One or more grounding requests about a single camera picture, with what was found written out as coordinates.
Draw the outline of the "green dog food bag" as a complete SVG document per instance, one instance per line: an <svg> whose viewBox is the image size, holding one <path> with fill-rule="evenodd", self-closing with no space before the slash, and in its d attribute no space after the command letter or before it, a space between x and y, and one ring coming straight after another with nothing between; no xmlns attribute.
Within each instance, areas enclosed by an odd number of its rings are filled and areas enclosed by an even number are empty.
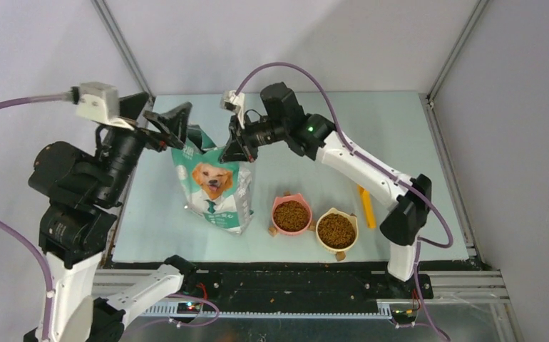
<svg viewBox="0 0 549 342"><path fill-rule="evenodd" d="M189 125L182 149L171 150L187 207L231 234L249 226L252 170L246 162L221 162L218 147L199 125Z"/></svg>

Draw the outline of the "orange plastic food scoop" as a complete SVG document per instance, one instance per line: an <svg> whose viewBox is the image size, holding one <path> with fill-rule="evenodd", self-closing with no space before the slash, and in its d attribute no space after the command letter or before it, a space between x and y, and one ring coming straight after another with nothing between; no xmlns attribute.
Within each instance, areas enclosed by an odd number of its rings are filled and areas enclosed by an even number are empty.
<svg viewBox="0 0 549 342"><path fill-rule="evenodd" d="M371 194L360 185L357 186L357 190L361 200L366 225L370 229L376 229L376 217L371 203Z"/></svg>

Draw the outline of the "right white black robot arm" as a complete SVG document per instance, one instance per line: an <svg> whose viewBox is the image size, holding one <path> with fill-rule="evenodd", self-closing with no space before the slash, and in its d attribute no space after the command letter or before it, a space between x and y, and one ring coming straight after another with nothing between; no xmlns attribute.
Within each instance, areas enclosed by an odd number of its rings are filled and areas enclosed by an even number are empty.
<svg viewBox="0 0 549 342"><path fill-rule="evenodd" d="M390 246L387 289L397 298L408 296L416 287L417 238L430 212L431 180L395 170L359 147L334 121L306 113L283 82L263 88L260 99L266 113L253 121L243 93L229 90L222 95L220 106L232 116L220 162L254 162L261 146L283 141L296 155L327 165L363 187L389 212L380 224Z"/></svg>

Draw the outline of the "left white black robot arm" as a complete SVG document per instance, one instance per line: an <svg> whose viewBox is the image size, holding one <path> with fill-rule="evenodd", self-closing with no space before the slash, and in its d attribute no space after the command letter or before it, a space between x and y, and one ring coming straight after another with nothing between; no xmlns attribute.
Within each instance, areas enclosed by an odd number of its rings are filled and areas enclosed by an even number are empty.
<svg viewBox="0 0 549 342"><path fill-rule="evenodd" d="M39 224L39 247L51 272L44 317L25 341L119 341L127 327L161 299L190 296L196 266L168 257L152 274L109 297L93 297L93 280L106 251L130 176L144 150L180 147L187 136L189 102L159 114L145 109L149 96L116 98L119 128L100 124L93 154L58 141L36 157L29 186L48 197Z"/></svg>

